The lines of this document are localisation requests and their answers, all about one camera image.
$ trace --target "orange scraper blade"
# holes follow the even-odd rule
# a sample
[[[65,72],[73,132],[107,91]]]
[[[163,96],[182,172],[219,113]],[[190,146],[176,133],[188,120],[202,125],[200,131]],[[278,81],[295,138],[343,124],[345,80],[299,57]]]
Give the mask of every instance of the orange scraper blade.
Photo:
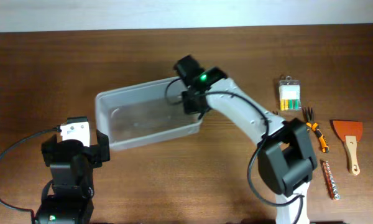
[[[362,137],[363,124],[360,121],[335,121],[332,120],[334,130],[338,137],[345,142],[346,136],[355,136],[359,142]]]

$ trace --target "green battery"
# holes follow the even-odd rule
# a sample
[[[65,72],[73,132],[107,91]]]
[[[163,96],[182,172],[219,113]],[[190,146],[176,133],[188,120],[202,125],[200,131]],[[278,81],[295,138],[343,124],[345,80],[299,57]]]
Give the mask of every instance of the green battery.
[[[292,110],[293,109],[293,100],[288,101],[288,109]]]
[[[294,109],[298,110],[298,100],[294,100]]]

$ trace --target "blister package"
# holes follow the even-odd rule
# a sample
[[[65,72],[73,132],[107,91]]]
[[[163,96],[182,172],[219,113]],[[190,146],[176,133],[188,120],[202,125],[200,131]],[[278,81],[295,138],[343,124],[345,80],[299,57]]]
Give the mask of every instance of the blister package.
[[[280,110],[300,110],[300,81],[290,76],[279,81]]]

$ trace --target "pliers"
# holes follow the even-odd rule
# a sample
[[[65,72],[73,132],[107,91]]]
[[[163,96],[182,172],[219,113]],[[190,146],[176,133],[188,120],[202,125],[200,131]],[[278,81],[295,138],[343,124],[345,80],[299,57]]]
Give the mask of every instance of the pliers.
[[[328,142],[323,136],[322,132],[319,130],[319,124],[315,122],[315,115],[312,108],[303,108],[303,114],[306,118],[306,125],[312,129],[316,137],[318,137],[321,143],[322,152],[329,153]]]

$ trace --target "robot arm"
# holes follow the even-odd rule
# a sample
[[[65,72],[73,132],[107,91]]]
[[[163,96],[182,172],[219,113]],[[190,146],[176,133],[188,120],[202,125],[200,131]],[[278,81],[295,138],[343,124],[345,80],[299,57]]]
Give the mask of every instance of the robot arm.
[[[296,194],[306,196],[317,163],[305,123],[297,119],[286,122],[272,114],[249,98],[220,69],[205,70],[191,56],[179,60],[174,69],[188,87],[188,91],[182,93],[186,113],[204,114],[211,109],[218,110],[243,130],[255,145],[264,144],[258,155],[259,174],[275,193],[277,203],[288,202]],[[289,147],[282,151],[279,146],[283,142]],[[299,200],[287,207],[277,207],[277,223],[293,223],[298,209]],[[306,203],[303,203],[297,223],[309,223]]]
[[[90,146],[86,117],[68,118],[60,126],[62,140],[53,135],[42,144],[45,165],[52,181],[43,190],[36,224],[87,224],[93,213],[93,169],[110,160],[109,139],[97,130],[97,145]],[[52,185],[53,195],[48,195]]]

